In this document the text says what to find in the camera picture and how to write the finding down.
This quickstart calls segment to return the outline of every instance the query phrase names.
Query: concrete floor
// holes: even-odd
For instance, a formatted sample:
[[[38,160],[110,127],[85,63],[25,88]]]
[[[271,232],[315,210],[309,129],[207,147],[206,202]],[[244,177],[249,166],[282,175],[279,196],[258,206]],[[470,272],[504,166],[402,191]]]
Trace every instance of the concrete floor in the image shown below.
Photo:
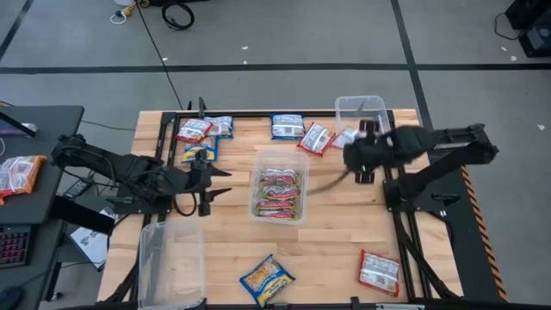
[[[0,2],[0,42],[25,0]],[[511,0],[399,0],[417,64],[526,64],[516,41],[493,33],[493,17]],[[146,22],[167,65],[405,64],[388,0],[211,0],[190,4],[196,24],[168,29],[157,8]],[[177,109],[138,12],[124,25],[108,19],[112,0],[34,0],[2,57],[4,67],[135,66],[135,73],[0,74],[0,100],[15,105],[79,104],[84,119],[133,127],[140,110]],[[508,22],[500,29],[513,35]],[[388,108],[417,108],[407,70],[172,72],[184,102],[203,96],[210,109],[332,108],[338,96],[373,94]],[[551,305],[551,71],[421,71],[434,127],[486,124],[500,153],[470,167],[480,207],[511,301]],[[540,130],[538,125],[548,127]],[[129,152],[133,133],[82,124],[94,145]],[[64,178],[60,191],[74,180]],[[65,298],[43,309],[90,304],[101,274],[90,266],[63,270]],[[85,288],[76,290],[75,283]]]

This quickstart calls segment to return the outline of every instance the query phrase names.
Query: empty plastic container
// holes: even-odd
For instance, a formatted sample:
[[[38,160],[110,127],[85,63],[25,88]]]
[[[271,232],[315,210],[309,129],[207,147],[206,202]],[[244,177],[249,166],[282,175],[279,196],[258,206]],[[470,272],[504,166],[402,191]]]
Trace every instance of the empty plastic container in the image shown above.
[[[335,101],[337,132],[358,129],[360,121],[378,121],[381,132],[390,130],[387,108],[379,96],[341,96]]]
[[[260,183],[267,169],[291,169],[297,173],[297,184],[300,196],[295,198],[295,220],[282,220],[258,216],[257,203],[263,199],[264,185]],[[309,160],[304,152],[260,151],[257,152],[255,168],[252,172],[251,196],[249,199],[249,216],[253,220],[270,223],[298,225],[306,219],[306,192],[308,191]]]
[[[150,224],[139,239],[138,307],[174,310],[205,299],[204,239],[192,219]]]

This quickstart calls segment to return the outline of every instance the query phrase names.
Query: hazard stripe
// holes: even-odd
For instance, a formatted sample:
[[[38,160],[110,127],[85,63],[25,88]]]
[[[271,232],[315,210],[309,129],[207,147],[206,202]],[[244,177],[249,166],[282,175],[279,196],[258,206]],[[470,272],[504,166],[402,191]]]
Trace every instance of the hazard stripe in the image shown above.
[[[490,239],[488,238],[488,231],[486,230],[486,225],[484,224],[484,220],[482,220],[482,213],[480,212],[479,203],[476,200],[476,196],[474,194],[474,187],[471,181],[468,179],[467,167],[462,166],[461,171],[463,174],[463,180],[465,181],[465,186],[467,186],[469,201],[471,201],[471,205],[473,207],[474,219],[479,225],[480,237],[482,238],[482,242],[484,243],[484,247],[486,249],[488,263],[490,264],[490,269],[492,270],[493,278],[496,282],[496,286],[498,287],[499,297],[501,297],[503,301],[509,302],[509,298],[507,297],[507,293],[505,292],[505,286],[503,285],[503,281],[501,280],[501,274],[499,274],[498,263],[496,262],[496,258],[493,254],[492,246],[490,245]]]

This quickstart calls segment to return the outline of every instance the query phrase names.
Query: wooden tabletop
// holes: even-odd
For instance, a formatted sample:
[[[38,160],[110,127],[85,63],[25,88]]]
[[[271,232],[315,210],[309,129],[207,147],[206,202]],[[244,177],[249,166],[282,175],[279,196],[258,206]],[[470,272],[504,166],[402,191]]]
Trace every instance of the wooden tabletop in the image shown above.
[[[154,155],[161,114],[161,111],[140,113],[132,154]],[[394,118],[396,126],[418,125],[414,109],[396,109]],[[307,117],[305,124],[313,121],[330,129],[335,127],[335,119],[329,117]],[[167,131],[163,159],[168,156],[171,125]],[[209,304],[254,303],[238,279],[272,253],[296,278],[272,302],[348,303],[351,296],[358,296],[360,302],[406,300],[401,269],[398,298],[366,288],[356,279],[361,249],[399,259],[392,216],[385,209],[381,187],[384,173],[381,169],[375,172],[375,184],[356,184],[354,177],[348,176],[337,187],[308,196],[306,221],[299,226],[257,222],[247,214],[256,152],[299,149],[296,141],[270,139],[269,118],[235,118],[233,135],[234,139],[220,141],[219,160],[215,163],[216,167],[232,173],[232,176],[213,178],[213,189],[232,187],[233,190],[216,197],[212,214],[198,219],[206,241]],[[179,165],[182,152],[183,143],[178,143],[175,165]],[[308,156],[310,189],[330,182],[344,170],[342,151],[337,149],[328,150],[322,158]],[[406,170],[418,171],[427,164],[428,158],[423,156],[407,165]],[[189,197],[178,196],[178,201],[186,206],[188,212]],[[167,220],[180,217],[173,212]],[[416,217],[426,260],[452,291],[462,295],[446,226],[428,214],[418,213]],[[103,271],[99,301],[115,291],[132,267],[142,219],[142,215],[132,215],[115,229]],[[421,289],[414,261],[412,276],[419,295]]]

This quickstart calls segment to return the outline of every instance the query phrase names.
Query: desk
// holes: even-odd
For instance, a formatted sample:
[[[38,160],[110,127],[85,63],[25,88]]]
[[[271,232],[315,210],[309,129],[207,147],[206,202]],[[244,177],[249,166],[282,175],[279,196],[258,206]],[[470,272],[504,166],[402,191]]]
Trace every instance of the desk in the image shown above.
[[[133,154],[154,156],[161,116],[162,112],[140,113]],[[394,110],[394,118],[397,126],[418,125],[413,109]],[[312,121],[329,128],[335,126],[334,118],[305,119],[306,124]],[[358,296],[361,302],[405,301],[403,283],[399,297],[393,298],[356,281],[360,249],[399,257],[392,216],[384,208],[382,170],[375,172],[373,185],[355,184],[353,177],[348,177],[329,192],[308,196],[308,215],[300,226],[258,223],[246,213],[255,153],[265,149],[298,150],[296,141],[271,140],[267,117],[236,118],[234,128],[234,139],[220,142],[219,161],[215,163],[232,176],[213,179],[213,188],[233,187],[233,190],[217,197],[212,214],[200,218],[207,242],[207,303],[253,303],[238,279],[270,253],[275,253],[278,261],[297,278],[273,302],[348,303],[351,296]],[[167,134],[165,138],[164,160],[168,156],[169,137]],[[178,143],[176,163],[182,152],[183,144]],[[344,167],[338,150],[329,150],[323,158],[312,155],[309,158],[311,189],[330,182]],[[428,158],[423,156],[407,165],[406,170],[418,171],[427,164]],[[178,196],[179,204],[189,208],[189,198],[184,200],[184,197]],[[179,216],[174,213],[167,220]],[[427,261],[451,290],[462,295],[446,226],[427,214],[416,214],[416,217]],[[98,300],[111,295],[132,267],[141,223],[142,216],[135,215],[117,226],[111,238]],[[412,263],[413,281],[419,295],[416,270]]]
[[[6,153],[2,159],[21,155],[47,155],[49,157],[37,176],[33,194],[15,195],[5,199],[0,207],[0,223],[37,224],[34,231],[34,246],[29,265],[0,270],[0,290],[16,286],[39,274],[47,273],[55,264],[58,245],[65,223],[49,219],[49,209],[56,195],[62,172],[51,166],[53,148],[61,134],[77,132],[84,113],[83,107],[7,107],[2,112],[20,122],[32,122],[38,126],[36,137],[4,138]],[[44,298],[50,275],[44,275],[25,285],[25,297],[18,309],[36,309]]]

